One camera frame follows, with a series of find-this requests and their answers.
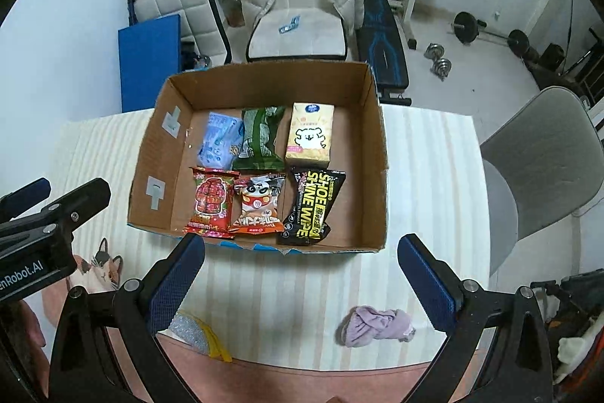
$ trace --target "cartoon white dog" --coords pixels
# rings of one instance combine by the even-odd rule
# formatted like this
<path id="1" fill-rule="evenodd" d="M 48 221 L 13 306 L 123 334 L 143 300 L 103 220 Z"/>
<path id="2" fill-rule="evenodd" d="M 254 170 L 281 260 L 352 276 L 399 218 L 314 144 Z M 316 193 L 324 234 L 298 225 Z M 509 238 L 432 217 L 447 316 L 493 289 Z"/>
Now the cartoon white dog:
<path id="1" fill-rule="evenodd" d="M 325 149 L 325 135 L 321 127 L 299 128 L 294 142 L 302 149 Z"/>

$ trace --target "white tablecloth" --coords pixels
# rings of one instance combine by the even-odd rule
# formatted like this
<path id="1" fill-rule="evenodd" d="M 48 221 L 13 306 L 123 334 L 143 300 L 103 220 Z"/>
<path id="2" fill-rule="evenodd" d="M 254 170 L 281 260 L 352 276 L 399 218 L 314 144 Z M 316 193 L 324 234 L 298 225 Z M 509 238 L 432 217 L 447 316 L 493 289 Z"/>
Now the white tablecloth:
<path id="1" fill-rule="evenodd" d="M 141 278 L 174 240 L 126 225 L 138 147 L 152 110 L 68 124 L 49 179 L 54 199 L 95 177 L 111 203 L 75 233 L 90 258 L 103 237 L 122 255 L 122 280 Z M 388 146 L 388 240 L 365 254 L 287 255 L 206 247 L 182 308 L 214 329 L 233 357 L 297 369 L 346 371 L 431 360 L 444 340 L 428 321 L 396 260 L 401 236 L 416 233 L 457 275 L 487 287 L 489 231 L 484 171 L 472 118 L 384 106 Z M 360 304 L 404 309 L 417 328 L 410 343 L 374 341 L 348 349 L 334 333 Z"/>

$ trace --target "snack package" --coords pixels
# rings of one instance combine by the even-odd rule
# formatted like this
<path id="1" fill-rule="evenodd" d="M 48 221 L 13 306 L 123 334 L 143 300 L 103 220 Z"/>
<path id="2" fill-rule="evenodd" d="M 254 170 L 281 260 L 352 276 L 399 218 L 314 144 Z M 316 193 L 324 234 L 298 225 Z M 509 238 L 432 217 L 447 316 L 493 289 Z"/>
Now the snack package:
<path id="1" fill-rule="evenodd" d="M 265 174 L 235 181 L 241 196 L 241 216 L 229 229 L 231 233 L 281 233 L 285 229 L 277 215 L 277 199 L 285 181 L 284 174 Z"/>
<path id="2" fill-rule="evenodd" d="M 228 230 L 233 208 L 233 187 L 239 172 L 191 169 L 197 185 L 195 213 L 184 228 L 184 232 L 196 233 L 200 236 L 233 238 Z"/>
<path id="3" fill-rule="evenodd" d="M 309 246 L 325 239 L 330 228 L 325 219 L 333 206 L 346 173 L 335 170 L 292 168 L 298 185 L 294 206 L 283 221 L 280 245 Z"/>
<path id="4" fill-rule="evenodd" d="M 243 111 L 243 146 L 233 163 L 234 170 L 282 170 L 283 160 L 275 154 L 277 128 L 285 107 L 270 106 Z"/>
<path id="5" fill-rule="evenodd" d="M 197 165 L 230 170 L 242 144 L 243 120 L 211 111 L 203 143 L 197 153 Z"/>
<path id="6" fill-rule="evenodd" d="M 294 103 L 285 161 L 327 168 L 331 150 L 333 105 Z"/>

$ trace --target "green snack package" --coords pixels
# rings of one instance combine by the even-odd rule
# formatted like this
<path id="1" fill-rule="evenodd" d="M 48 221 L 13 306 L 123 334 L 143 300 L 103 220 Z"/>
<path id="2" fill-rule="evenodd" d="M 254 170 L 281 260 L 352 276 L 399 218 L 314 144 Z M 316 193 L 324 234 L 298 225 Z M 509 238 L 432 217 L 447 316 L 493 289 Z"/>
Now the green snack package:
<path id="1" fill-rule="evenodd" d="M 283 170 L 283 160 L 275 154 L 277 128 L 285 106 L 249 108 L 242 112 L 243 146 L 233 162 L 234 170 Z"/>

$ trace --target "open brown cardboard box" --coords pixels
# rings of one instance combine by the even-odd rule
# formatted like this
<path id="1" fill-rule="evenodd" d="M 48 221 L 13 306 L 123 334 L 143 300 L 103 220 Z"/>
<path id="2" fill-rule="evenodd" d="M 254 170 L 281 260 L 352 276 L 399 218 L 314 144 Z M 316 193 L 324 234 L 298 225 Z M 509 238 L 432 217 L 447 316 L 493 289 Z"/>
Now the open brown cardboard box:
<path id="1" fill-rule="evenodd" d="M 313 246 L 281 246 L 276 234 L 237 235 L 207 243 L 247 249 L 307 252 L 375 252 L 386 241 L 386 141 L 382 110 L 366 64 L 280 61 L 230 64 L 206 72 L 185 72 L 165 81 L 145 131 L 132 181 L 128 224 L 153 233 L 182 237 L 191 218 L 196 165 L 210 111 L 241 116 L 243 108 L 284 105 L 287 110 L 275 149 L 285 155 L 294 102 L 335 106 L 329 169 L 346 172 L 327 218 L 330 234 Z M 177 130 L 170 133 L 172 115 Z M 161 190 L 159 197 L 155 187 Z M 279 196 L 279 214 L 291 210 L 295 183 L 288 173 Z M 236 196 L 232 220 L 241 207 Z"/>

